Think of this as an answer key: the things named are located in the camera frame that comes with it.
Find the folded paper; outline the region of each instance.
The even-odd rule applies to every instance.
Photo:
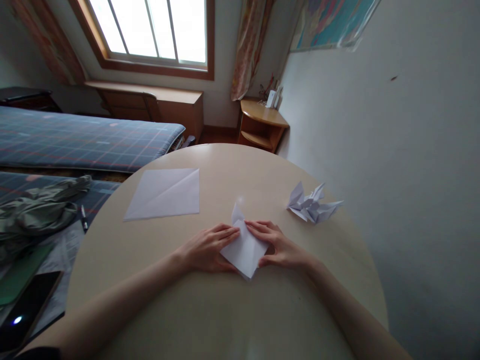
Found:
[[[231,223],[240,228],[240,235],[231,244],[225,246],[220,254],[233,264],[247,280],[252,279],[260,258],[265,255],[269,244],[258,240],[247,228],[245,216],[237,204],[233,207]]]
[[[320,203],[320,199],[324,198],[325,183],[317,186],[309,195],[304,195],[304,186],[300,181],[290,194],[290,200],[287,208],[297,214],[305,221],[310,220],[312,223],[318,224],[330,219],[342,206],[343,201]]]
[[[146,170],[141,176],[123,221],[199,212],[198,168]]]

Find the baseboard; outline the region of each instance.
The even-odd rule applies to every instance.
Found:
[[[212,126],[212,125],[203,125],[203,132],[205,134],[219,134],[226,136],[237,136],[236,127],[226,127],[226,126]]]

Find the window sill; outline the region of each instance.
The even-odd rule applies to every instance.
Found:
[[[116,60],[105,58],[103,55],[97,56],[98,62],[103,69],[126,71],[133,73],[146,73],[155,75],[165,75],[181,78],[191,78],[200,80],[214,80],[214,72],[201,69],[181,68],[181,67],[168,67],[160,65],[145,64],[139,62],[130,62],[124,60]]]

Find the plaid mattress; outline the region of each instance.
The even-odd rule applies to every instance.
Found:
[[[59,183],[65,179],[68,178],[62,176],[29,175],[0,171],[0,204],[21,197],[25,190],[43,188],[48,185]],[[92,180],[90,190],[86,195],[81,196],[73,202],[79,206],[83,205],[87,222],[91,224],[102,205],[105,204],[110,195],[113,194],[120,185],[121,183],[119,182]],[[79,219],[80,214],[77,214],[75,221]]]
[[[0,106],[0,166],[134,173],[185,127]]]

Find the paper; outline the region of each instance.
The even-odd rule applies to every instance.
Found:
[[[123,221],[199,212],[198,168],[146,170],[141,176]]]
[[[258,240],[247,228],[245,216],[235,204],[231,214],[231,223],[240,228],[240,235],[231,244],[225,246],[220,254],[233,264],[247,280],[251,280],[259,264],[260,258],[265,255],[269,244]]]
[[[325,183],[317,186],[309,196],[305,196],[304,186],[300,181],[290,194],[287,208],[303,220],[310,220],[315,224],[330,219],[337,212],[337,209],[342,206],[343,201],[321,204],[320,199],[325,197],[324,186]]]
[[[62,231],[55,233],[41,242],[42,245],[54,243],[55,246],[41,264],[37,274],[51,273],[55,271],[63,271],[64,274],[61,277],[55,292],[50,300],[48,300],[35,329],[30,334],[30,338],[65,312],[70,275],[84,236],[84,229],[81,222],[76,221],[69,227],[66,227]],[[14,304],[10,304],[0,311],[0,323],[4,321],[13,307]]]

